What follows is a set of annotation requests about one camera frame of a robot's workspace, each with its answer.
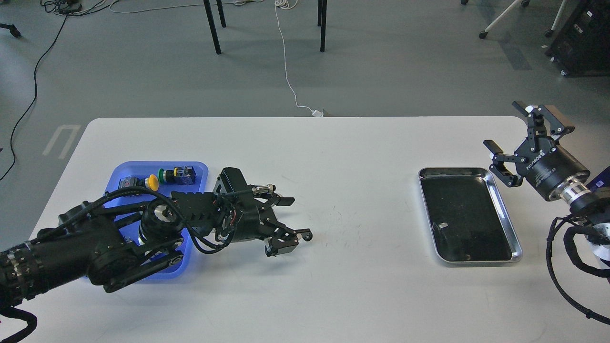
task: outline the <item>table leg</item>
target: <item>table leg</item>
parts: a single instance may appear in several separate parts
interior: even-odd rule
[[[318,26],[322,26],[322,0],[318,0]]]
[[[224,10],[222,0],[216,0],[216,5],[218,7],[218,15],[220,16],[220,25],[222,27],[227,27],[227,23],[224,21]]]
[[[218,42],[218,35],[216,34],[216,25],[214,25],[214,17],[212,17],[212,6],[210,5],[210,0],[203,0],[203,5],[206,8],[207,22],[210,24],[212,40],[214,41],[214,49],[216,49],[216,53],[220,55],[220,44]]]
[[[320,0],[322,2],[321,8],[321,26],[322,32],[320,34],[320,52],[324,52],[326,49],[326,2],[327,0]]]

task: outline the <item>concrete floor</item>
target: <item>concrete floor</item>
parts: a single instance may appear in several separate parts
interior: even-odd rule
[[[481,40],[478,32],[508,0],[466,6],[458,0],[331,0],[326,52],[320,53],[317,1],[300,0],[279,11],[289,78],[300,104],[334,116],[504,116],[518,114],[513,100],[553,104],[576,124],[564,146],[596,175],[610,164],[610,78],[564,78],[544,55],[543,46],[552,42],[544,32],[560,2],[519,7]],[[568,11],[577,2],[569,1]],[[189,3],[122,1],[115,9]],[[0,181],[0,248],[29,237],[95,118],[310,116],[295,107],[284,79],[273,1],[226,5],[224,29],[213,10],[221,55],[203,7],[138,14],[106,9],[68,18],[38,69],[38,100],[16,130],[17,163]],[[32,1],[0,5],[0,23],[15,24],[23,35],[18,40],[0,31],[0,174],[12,161],[11,130],[34,96],[34,65],[62,20]],[[247,144],[256,136],[242,139]],[[159,144],[175,141],[159,137]],[[93,199],[75,198],[65,209],[83,200]]]

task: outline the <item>table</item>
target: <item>table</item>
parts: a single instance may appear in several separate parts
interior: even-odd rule
[[[547,229],[567,213],[564,203],[500,185],[523,248],[515,264],[447,267],[434,252],[418,171],[487,167],[484,139],[508,150],[525,135],[516,117],[94,120],[34,232],[98,198],[117,165],[174,160],[205,163],[209,190],[227,166],[249,183],[276,184],[296,198],[277,208],[278,220],[310,227],[314,239],[277,258],[265,257],[260,241],[212,256],[194,251],[179,278],[112,294],[77,280],[20,306],[38,316],[29,341],[607,341],[609,328],[566,303],[546,270]],[[608,283],[577,270],[557,246],[566,291],[604,314]],[[3,333],[22,327],[2,321]]]
[[[204,7],[206,8],[207,22],[210,25],[210,33],[212,34],[212,41],[214,43],[214,50],[217,54],[221,54],[220,43],[218,42],[218,34],[216,32],[216,25],[214,24],[214,16],[212,15],[212,6],[210,0],[203,1]],[[226,21],[224,19],[223,3],[221,0],[216,0],[218,7],[218,16],[220,17],[220,26],[226,27]],[[321,27],[320,31],[320,52],[326,50],[326,8],[328,6],[328,0],[318,0],[318,26]]]

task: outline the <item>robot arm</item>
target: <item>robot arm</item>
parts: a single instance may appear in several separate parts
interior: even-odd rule
[[[550,228],[547,238],[549,273],[555,286],[570,304],[587,317],[610,325],[609,318],[586,309],[561,289],[551,263],[554,236],[561,226],[571,223],[573,226],[564,235],[564,245],[572,263],[591,275],[610,278],[610,269],[598,269],[585,264],[574,243],[575,235],[585,235],[600,261],[610,267],[610,187],[598,188],[592,192],[584,185],[590,171],[559,144],[561,137],[574,131],[574,125],[557,108],[525,106],[520,102],[514,102],[513,106],[526,118],[528,135],[512,155],[504,154],[493,140],[483,141],[492,153],[489,170],[508,187],[520,186],[525,178],[544,200],[563,199],[570,206],[571,214],[565,218],[556,218]],[[506,168],[505,162],[515,164],[516,175]]]
[[[155,199],[103,206],[118,197],[143,193]],[[182,244],[183,229],[205,254],[253,239],[265,241],[267,256],[289,253],[299,239],[312,238],[310,229],[295,230],[277,221],[273,207],[293,202],[294,198],[276,194],[274,185],[247,185],[241,171],[230,167],[223,169],[213,192],[172,192],[167,198],[144,187],[125,187],[93,203],[85,201],[60,215],[58,227],[43,229],[35,239],[0,252],[0,314],[27,319],[25,331],[31,332],[35,317],[32,320],[33,315],[14,308],[23,299],[83,276],[103,285],[106,292],[115,292],[181,261],[183,254],[177,247]],[[119,215],[127,216],[117,220]],[[137,221],[140,244],[119,232]],[[206,238],[211,233],[220,244]],[[10,339],[17,342],[27,334],[20,332]]]

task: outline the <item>metal tray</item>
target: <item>metal tray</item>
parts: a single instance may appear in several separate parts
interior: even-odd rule
[[[522,250],[493,176],[483,168],[419,173],[434,247],[450,264],[517,262]]]

